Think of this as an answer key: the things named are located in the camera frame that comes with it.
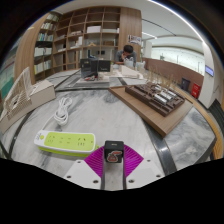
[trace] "red object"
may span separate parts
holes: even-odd
[[[191,95],[194,97],[194,98],[198,98],[199,96],[199,92],[201,90],[201,86],[199,86],[198,84],[194,83],[193,85],[193,88],[192,88],[192,91],[191,91]]]

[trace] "power strip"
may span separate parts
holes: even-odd
[[[92,133],[73,133],[40,130],[34,144],[39,149],[63,155],[87,157],[98,148]]]

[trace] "black device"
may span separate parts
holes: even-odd
[[[104,145],[104,158],[108,163],[121,163],[124,155],[124,142],[106,141]]]
[[[95,58],[80,59],[81,77],[98,77],[98,72],[110,72],[110,60],[98,60]]]
[[[96,54],[99,55],[100,51],[97,51]],[[101,55],[104,55],[104,54],[105,54],[105,51],[101,51]]]

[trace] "person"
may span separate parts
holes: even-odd
[[[133,50],[131,45],[125,45],[123,50],[117,52],[115,57],[115,64],[123,65],[124,61],[129,60],[131,57],[133,58],[133,65],[135,67],[136,52]]]

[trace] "ceiling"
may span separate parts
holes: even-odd
[[[169,46],[186,48],[203,54],[201,40],[180,18],[167,9],[147,0],[75,0],[57,7],[54,11],[66,13],[90,6],[123,6],[139,9],[142,13],[142,40],[149,40],[153,47]]]

